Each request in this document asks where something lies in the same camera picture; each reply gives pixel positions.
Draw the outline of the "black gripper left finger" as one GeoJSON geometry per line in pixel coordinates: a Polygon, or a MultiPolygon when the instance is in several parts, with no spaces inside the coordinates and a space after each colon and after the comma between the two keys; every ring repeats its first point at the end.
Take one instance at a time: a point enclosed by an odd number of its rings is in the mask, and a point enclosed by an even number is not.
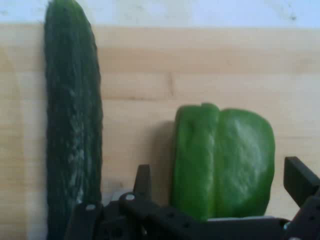
{"type": "Polygon", "coordinates": [[[198,225],[172,207],[152,201],[151,168],[137,168],[132,191],[108,205],[100,202],[75,207],[66,240],[197,240],[198,225]]]}

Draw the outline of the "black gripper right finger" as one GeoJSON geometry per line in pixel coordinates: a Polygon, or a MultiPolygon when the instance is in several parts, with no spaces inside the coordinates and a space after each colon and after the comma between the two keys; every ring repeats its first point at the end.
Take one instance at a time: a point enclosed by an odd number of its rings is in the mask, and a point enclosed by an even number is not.
{"type": "Polygon", "coordinates": [[[285,240],[320,238],[320,178],[298,157],[284,159],[283,185],[299,210],[286,226],[285,240]]]}

